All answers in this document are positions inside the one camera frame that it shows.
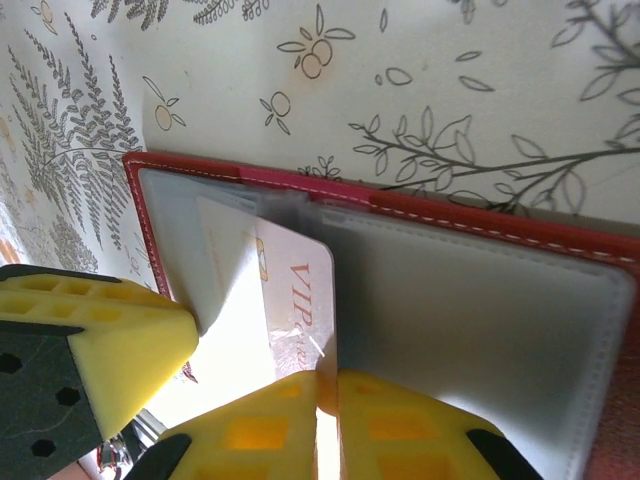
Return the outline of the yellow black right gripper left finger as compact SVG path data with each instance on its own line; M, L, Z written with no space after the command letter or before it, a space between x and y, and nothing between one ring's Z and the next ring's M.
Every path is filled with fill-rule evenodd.
M318 480L314 371L165 431L124 480Z

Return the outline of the white VIP card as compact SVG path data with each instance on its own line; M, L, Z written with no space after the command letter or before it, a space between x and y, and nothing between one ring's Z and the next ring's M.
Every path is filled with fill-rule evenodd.
M333 257L321 242L230 204L199 197L205 248L223 304L278 378L314 370L337 376Z

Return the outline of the red card holder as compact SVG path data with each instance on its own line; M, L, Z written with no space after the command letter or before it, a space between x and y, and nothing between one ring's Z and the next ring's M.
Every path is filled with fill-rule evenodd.
M159 291L201 335L175 425L278 379L244 355L197 200L230 204L333 257L337 369L384 378L496 425L543 480L640 480L640 239L377 189L312 169L129 153Z

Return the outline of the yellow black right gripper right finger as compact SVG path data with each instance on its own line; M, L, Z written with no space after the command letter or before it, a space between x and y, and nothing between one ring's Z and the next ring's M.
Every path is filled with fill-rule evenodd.
M340 480L541 480L491 422L350 369L337 376Z

